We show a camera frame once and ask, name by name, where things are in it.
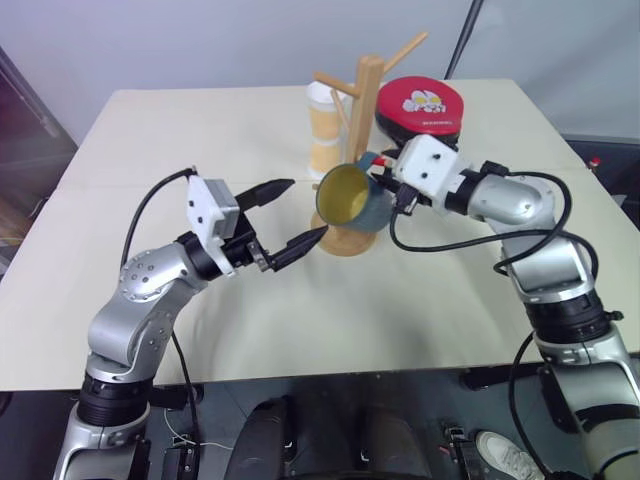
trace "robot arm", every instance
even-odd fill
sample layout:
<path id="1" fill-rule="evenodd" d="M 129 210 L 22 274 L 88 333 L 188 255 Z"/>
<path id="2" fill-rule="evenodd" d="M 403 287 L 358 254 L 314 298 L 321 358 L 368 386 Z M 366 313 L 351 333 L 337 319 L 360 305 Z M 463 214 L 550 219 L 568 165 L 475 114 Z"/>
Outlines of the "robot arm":
<path id="1" fill-rule="evenodd" d="M 548 184 L 506 174 L 506 168 L 491 163 L 474 171 L 457 152 L 420 135 L 405 146 L 392 172 L 374 176 L 396 193 L 397 213 L 410 215 L 416 203 L 423 203 L 440 214 L 454 211 L 485 221 L 497 234 L 550 231 L 556 223 Z M 393 229 L 392 236 L 399 243 Z M 526 252 L 544 238 L 505 238 L 503 258 Z M 611 323 L 621 315 L 604 310 L 578 244 L 556 236 L 509 263 L 507 273 L 534 328 L 543 375 L 571 411 L 591 472 L 633 478 L 640 468 L 640 380 Z"/>
<path id="2" fill-rule="evenodd" d="M 233 276 L 254 262 L 262 271 L 278 271 L 325 233 L 326 227 L 303 233 L 275 255 L 262 248 L 244 212 L 292 184 L 273 180 L 234 198 L 222 180 L 189 177 L 187 216 L 195 233 L 131 258 L 91 322 L 85 380 L 54 479 L 144 478 L 149 395 L 180 310 L 223 273 Z"/>

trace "table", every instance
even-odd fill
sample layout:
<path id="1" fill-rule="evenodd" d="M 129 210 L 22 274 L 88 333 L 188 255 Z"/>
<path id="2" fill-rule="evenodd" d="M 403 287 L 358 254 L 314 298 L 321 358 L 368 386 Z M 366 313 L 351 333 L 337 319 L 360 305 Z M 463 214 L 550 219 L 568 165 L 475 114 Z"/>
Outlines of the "table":
<path id="1" fill-rule="evenodd" d="M 568 229 L 600 255 L 597 287 L 630 350 L 640 348 L 635 227 L 524 93 L 508 80 L 451 82 L 465 99 L 461 151 L 562 177 Z M 297 184 L 249 212 L 265 248 L 305 230 L 313 212 L 304 87 L 116 92 L 0 284 L 0 390 L 79 388 L 86 332 L 112 295 L 130 217 L 149 186 L 196 164 L 234 193 L 276 177 Z M 388 142 L 374 131 L 370 147 Z M 189 229 L 186 188 L 151 202 L 132 252 Z M 486 225 L 424 208 L 399 226 L 408 243 L 487 234 Z M 436 255 L 396 249 L 385 232 L 354 258 L 314 249 L 276 274 L 244 268 L 196 296 L 176 322 L 193 381 L 509 363 L 530 330 L 498 245 Z M 537 360 L 530 349 L 527 360 Z M 172 347 L 156 383 L 181 383 Z"/>

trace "sneaker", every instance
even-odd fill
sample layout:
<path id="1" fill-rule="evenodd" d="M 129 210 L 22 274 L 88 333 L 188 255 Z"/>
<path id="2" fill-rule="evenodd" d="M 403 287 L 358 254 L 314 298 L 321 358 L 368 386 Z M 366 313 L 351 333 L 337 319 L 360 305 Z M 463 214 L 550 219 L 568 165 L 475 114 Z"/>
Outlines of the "sneaker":
<path id="1" fill-rule="evenodd" d="M 485 462 L 516 480 L 544 480 L 531 456 L 511 440 L 493 432 L 476 435 L 478 452 Z"/>

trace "red container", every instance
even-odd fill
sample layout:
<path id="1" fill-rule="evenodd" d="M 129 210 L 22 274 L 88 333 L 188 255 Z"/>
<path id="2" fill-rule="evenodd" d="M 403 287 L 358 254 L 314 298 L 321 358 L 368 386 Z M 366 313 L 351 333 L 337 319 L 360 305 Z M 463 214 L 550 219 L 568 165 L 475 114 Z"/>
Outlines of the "red container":
<path id="1" fill-rule="evenodd" d="M 425 133 L 456 148 L 462 111 L 462 97 L 448 85 L 427 77 L 402 77 L 378 92 L 376 121 L 399 148 Z"/>

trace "mug handle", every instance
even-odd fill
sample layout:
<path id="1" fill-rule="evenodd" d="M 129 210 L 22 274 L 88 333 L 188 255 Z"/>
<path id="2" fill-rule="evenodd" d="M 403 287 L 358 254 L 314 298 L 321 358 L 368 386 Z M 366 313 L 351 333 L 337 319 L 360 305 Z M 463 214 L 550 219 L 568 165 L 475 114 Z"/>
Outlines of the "mug handle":
<path id="1" fill-rule="evenodd" d="M 373 165 L 373 161 L 378 158 L 380 155 L 373 152 L 364 152 L 360 157 L 360 160 L 356 162 L 356 166 L 360 168 L 363 172 L 366 172 Z"/>

